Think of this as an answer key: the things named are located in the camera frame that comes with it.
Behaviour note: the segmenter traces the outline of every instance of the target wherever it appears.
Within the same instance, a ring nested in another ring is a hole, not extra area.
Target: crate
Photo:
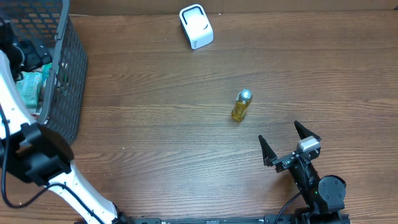
[[[69,0],[0,0],[0,16],[11,20],[20,40],[40,39],[44,47],[53,49],[37,122],[72,143],[78,132],[87,55],[68,12]]]

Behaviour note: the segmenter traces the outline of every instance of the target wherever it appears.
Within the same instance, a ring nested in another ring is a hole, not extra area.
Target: gold bottle
[[[253,95],[250,90],[243,89],[236,97],[235,107],[232,110],[231,116],[236,121],[243,120],[246,112],[248,111],[248,106],[251,103]]]

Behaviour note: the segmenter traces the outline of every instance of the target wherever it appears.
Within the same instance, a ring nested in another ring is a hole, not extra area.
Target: wood grain
[[[209,15],[215,39],[195,51],[176,15],[74,17],[88,53],[83,175],[133,217],[276,213],[297,189],[262,165],[258,134],[280,156],[322,138],[320,176],[348,184],[353,223],[397,223],[398,14],[394,11]],[[234,99],[254,99],[241,123]],[[14,202],[38,190],[9,177]],[[303,206],[295,202],[289,211]],[[30,208],[0,203],[0,223],[72,223],[53,193]]]
[[[119,16],[178,14],[192,4],[207,13],[393,10],[397,0],[71,0],[72,14]]]

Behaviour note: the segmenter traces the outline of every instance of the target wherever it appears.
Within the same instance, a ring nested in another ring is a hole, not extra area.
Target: bottle with blue cap
[[[253,95],[251,90],[243,89],[236,97],[235,107],[232,110],[231,116],[236,121],[241,121],[248,111],[248,106],[251,103]]]

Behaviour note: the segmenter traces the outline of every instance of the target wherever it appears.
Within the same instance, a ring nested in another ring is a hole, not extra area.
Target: white box
[[[192,49],[198,49],[213,41],[213,29],[201,5],[194,4],[182,9],[180,22]]]

